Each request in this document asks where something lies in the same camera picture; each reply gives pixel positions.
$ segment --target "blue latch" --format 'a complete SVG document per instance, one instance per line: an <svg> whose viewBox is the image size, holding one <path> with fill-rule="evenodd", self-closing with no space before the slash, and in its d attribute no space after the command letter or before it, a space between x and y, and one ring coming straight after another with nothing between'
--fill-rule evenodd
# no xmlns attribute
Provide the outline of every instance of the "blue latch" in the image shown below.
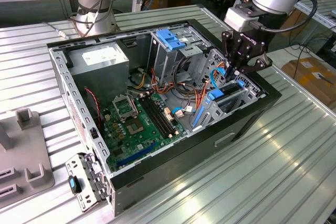
<svg viewBox="0 0 336 224"><path fill-rule="evenodd" d="M224 93L221 92L221 90L215 89L215 90L210 91L208 96L211 100L215 100L216 98L222 97L223 95Z"/></svg>
<svg viewBox="0 0 336 224"><path fill-rule="evenodd" d="M238 85L241 86L242 88L244 87L245 83L242 80L237 81Z"/></svg>
<svg viewBox="0 0 336 224"><path fill-rule="evenodd" d="M185 43L180 42L177 36L168 29L159 30L156 32L156 35L170 50L177 50L185 47Z"/></svg>

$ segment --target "expansion slot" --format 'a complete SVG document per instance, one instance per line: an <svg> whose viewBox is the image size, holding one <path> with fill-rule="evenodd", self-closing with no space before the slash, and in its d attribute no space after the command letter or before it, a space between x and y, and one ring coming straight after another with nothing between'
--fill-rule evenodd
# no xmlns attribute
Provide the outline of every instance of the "expansion slot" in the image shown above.
<svg viewBox="0 0 336 224"><path fill-rule="evenodd" d="M128 164L128 163L130 163L130 162L132 162L132 161L134 161L134 160L136 160L136 159L138 159L139 157L141 157L141 156L143 156L143 155L145 155L145 154L151 152L152 149L153 149L153 147L154 147L156 144L157 144L157 143L155 142L155 143L151 144L150 146L148 146L147 148L145 148L145 149L143 149L143 150L141 150L141 151L139 151L139 152L133 154L132 156L129 156L129 157L127 157L127 158L125 158L125 159L123 159L123 160L121 160L121 161L118 161L118 162L117 162L117 166L123 166L123 165L126 165L126 164Z"/></svg>
<svg viewBox="0 0 336 224"><path fill-rule="evenodd" d="M139 99L139 103L141 104L153 124L159 130L163 138L167 138L170 134L173 134L175 132L170 123L163 116L163 114L160 112L155 102L151 98L141 98Z"/></svg>

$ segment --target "yellow wire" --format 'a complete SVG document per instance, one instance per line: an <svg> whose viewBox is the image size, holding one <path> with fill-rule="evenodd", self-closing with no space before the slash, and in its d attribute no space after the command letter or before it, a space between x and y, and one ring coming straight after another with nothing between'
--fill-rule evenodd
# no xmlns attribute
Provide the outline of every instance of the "yellow wire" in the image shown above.
<svg viewBox="0 0 336 224"><path fill-rule="evenodd" d="M142 81L141 81L141 83L138 86L134 87L135 89L140 89L144 85L144 83L145 83L145 76L146 76L146 73L143 73L143 75L142 75Z"/></svg>

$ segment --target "ram slot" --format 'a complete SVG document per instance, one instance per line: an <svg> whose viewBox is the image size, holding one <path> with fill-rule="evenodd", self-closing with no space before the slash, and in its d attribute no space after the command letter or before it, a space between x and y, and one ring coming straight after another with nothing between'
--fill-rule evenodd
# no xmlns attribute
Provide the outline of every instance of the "ram slot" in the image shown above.
<svg viewBox="0 0 336 224"><path fill-rule="evenodd" d="M157 108L155 102L152 99L141 98L139 102L163 138L167 138L169 134L174 133L174 129Z"/></svg>

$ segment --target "red cable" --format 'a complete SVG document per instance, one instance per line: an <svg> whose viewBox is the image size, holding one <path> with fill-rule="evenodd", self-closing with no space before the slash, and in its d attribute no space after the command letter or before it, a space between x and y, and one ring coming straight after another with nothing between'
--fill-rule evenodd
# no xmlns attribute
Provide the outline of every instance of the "red cable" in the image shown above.
<svg viewBox="0 0 336 224"><path fill-rule="evenodd" d="M100 111L99 111L99 106L98 106L98 101L95 97L95 95L92 93L91 90L89 90L88 88L84 88L84 90L88 91L90 93L90 95L92 95L92 98L94 99L94 102L97 106L97 112L98 112L98 128L100 128Z"/></svg>

